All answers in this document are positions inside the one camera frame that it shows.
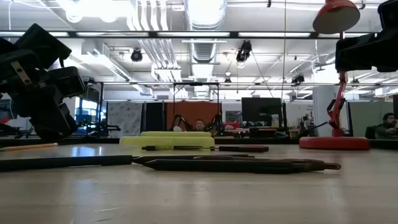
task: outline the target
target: wooden table surface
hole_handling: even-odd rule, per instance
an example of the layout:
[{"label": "wooden table surface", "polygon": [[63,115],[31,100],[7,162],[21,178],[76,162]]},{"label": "wooden table surface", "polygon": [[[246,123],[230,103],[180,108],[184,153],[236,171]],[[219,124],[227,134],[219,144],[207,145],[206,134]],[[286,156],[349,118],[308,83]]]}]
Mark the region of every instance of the wooden table surface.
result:
[{"label": "wooden table surface", "polygon": [[[143,152],[88,144],[2,152],[0,159],[114,154]],[[133,164],[3,172],[0,223],[398,223],[396,151],[270,145],[256,155],[322,159],[342,169],[264,175],[166,172]]]}]

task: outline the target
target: lamp shade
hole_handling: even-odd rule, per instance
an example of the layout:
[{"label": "lamp shade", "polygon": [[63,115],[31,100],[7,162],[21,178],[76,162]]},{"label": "lamp shade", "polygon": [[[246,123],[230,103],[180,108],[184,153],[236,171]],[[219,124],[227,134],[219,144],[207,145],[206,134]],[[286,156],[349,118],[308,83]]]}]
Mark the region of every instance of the lamp shade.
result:
[{"label": "lamp shade", "polygon": [[360,17],[359,9],[351,1],[326,0],[312,27],[321,34],[336,34],[355,26]]}]

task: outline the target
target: man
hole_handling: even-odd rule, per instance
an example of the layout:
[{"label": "man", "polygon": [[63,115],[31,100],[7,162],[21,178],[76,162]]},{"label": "man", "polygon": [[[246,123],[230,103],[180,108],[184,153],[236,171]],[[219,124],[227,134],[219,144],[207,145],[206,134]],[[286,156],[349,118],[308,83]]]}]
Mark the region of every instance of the man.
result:
[{"label": "man", "polygon": [[398,139],[396,124],[394,114],[386,113],[383,116],[383,123],[374,130],[376,139]]},{"label": "man", "polygon": [[205,128],[205,123],[201,119],[197,119],[195,131],[203,131]]}]

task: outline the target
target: red desk lamp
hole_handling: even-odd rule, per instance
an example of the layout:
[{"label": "red desk lamp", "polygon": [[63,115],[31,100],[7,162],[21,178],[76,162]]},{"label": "red desk lamp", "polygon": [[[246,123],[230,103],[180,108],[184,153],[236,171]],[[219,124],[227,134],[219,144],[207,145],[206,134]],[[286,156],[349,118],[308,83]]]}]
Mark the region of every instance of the red desk lamp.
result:
[{"label": "red desk lamp", "polygon": [[[360,18],[359,9],[349,0],[326,0],[326,4],[319,10],[312,26],[316,32],[321,34],[340,33],[355,26]],[[347,149],[368,150],[369,140],[366,138],[343,137],[340,126],[340,103],[344,97],[346,87],[346,72],[339,71],[340,87],[336,100],[327,109],[330,116],[329,124],[333,128],[332,137],[303,137],[300,138],[299,146],[304,149]]]}]

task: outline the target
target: red base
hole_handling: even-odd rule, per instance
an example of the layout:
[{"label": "red base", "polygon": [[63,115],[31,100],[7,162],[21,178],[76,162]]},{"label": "red base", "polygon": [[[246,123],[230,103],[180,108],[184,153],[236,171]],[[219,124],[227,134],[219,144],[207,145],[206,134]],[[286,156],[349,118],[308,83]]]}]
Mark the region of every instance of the red base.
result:
[{"label": "red base", "polygon": [[369,150],[369,140],[359,137],[302,137],[302,149]]}]

